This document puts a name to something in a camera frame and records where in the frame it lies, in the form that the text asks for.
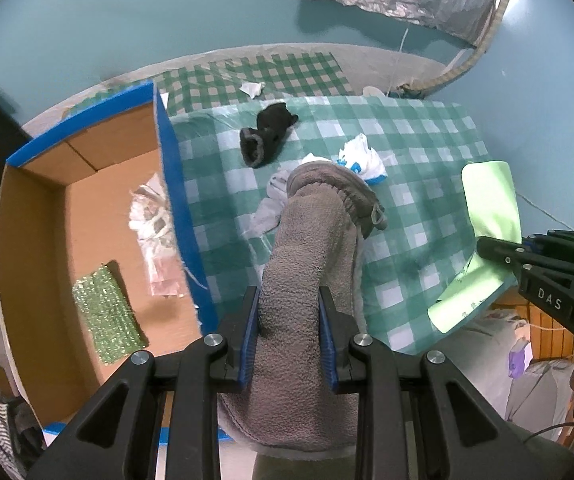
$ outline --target light green cloth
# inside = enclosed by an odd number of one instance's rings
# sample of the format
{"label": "light green cloth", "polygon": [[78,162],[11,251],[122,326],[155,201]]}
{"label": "light green cloth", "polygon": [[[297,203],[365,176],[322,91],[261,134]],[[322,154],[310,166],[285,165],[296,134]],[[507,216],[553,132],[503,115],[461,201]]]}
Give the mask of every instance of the light green cloth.
{"label": "light green cloth", "polygon": [[[462,185],[476,238],[522,241],[509,164],[498,160],[468,164],[462,170]],[[483,260],[474,252],[464,269],[430,307],[429,318],[438,330],[449,332],[491,296],[510,274],[507,267]]]}

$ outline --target wooden surface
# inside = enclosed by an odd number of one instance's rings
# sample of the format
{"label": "wooden surface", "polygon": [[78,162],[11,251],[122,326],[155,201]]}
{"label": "wooden surface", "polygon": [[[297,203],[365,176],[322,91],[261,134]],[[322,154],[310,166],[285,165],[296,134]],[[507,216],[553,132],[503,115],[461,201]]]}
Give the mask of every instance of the wooden surface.
{"label": "wooden surface", "polygon": [[[534,361],[574,358],[574,335],[564,329],[560,323],[542,312],[518,294],[518,288],[512,287],[494,303],[493,308],[513,308],[518,315],[531,323],[531,347]],[[569,403],[566,422],[574,421],[574,396]],[[574,452],[574,428],[563,428],[558,444]]]}
{"label": "wooden surface", "polygon": [[519,295],[517,287],[504,293],[493,308],[513,308],[520,317],[531,323],[531,348],[535,361],[573,359],[574,335]]}

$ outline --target white paper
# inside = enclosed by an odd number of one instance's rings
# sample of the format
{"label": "white paper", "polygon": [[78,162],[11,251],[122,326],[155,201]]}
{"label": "white paper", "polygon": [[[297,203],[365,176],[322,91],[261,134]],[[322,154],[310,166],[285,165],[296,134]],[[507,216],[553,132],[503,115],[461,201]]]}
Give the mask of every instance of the white paper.
{"label": "white paper", "polygon": [[265,88],[265,83],[243,83],[240,86],[240,89],[247,94],[249,97],[251,97],[252,99],[254,97],[258,97],[260,95],[260,92],[263,91],[263,88]]}

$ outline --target cardboard box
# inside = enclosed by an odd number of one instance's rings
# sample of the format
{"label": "cardboard box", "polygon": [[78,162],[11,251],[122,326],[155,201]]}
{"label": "cardboard box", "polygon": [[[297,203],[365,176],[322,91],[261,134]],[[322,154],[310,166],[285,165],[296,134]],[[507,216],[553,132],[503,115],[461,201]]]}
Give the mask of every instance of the cardboard box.
{"label": "cardboard box", "polygon": [[122,363],[105,366],[72,298],[74,281],[112,262],[154,355],[216,328],[209,292],[148,294],[131,192],[164,168],[180,253],[205,283],[178,144],[145,83],[62,121],[8,159],[0,188],[0,316],[14,380],[41,425],[66,421]]}

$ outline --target teal checkered tablecloth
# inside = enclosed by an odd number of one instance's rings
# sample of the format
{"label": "teal checkered tablecloth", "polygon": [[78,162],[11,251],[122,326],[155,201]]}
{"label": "teal checkered tablecloth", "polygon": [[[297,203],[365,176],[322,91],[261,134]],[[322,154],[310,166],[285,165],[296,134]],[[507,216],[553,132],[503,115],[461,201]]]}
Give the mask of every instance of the teal checkered tablecloth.
{"label": "teal checkered tablecloth", "polygon": [[420,100],[339,96],[286,102],[299,122],[279,160],[257,170],[244,165],[238,132],[255,124],[267,102],[172,119],[219,318],[240,307],[246,286],[259,283],[269,259],[273,234],[254,237],[249,227],[269,177],[280,166],[295,168],[309,152],[335,158],[347,140],[365,133],[389,175],[373,187],[388,227],[365,241],[362,292],[369,332],[393,349],[425,350],[442,336],[427,309],[474,251],[460,173],[468,162],[488,156],[473,121],[460,105]]}
{"label": "teal checkered tablecloth", "polygon": [[[168,70],[152,79],[159,92],[169,92],[169,116],[246,103],[251,99],[240,90],[245,82],[265,83],[263,92],[256,98],[259,100],[353,94],[347,78],[329,52],[240,57]],[[70,108],[67,115],[142,82],[134,81],[97,92]]]}

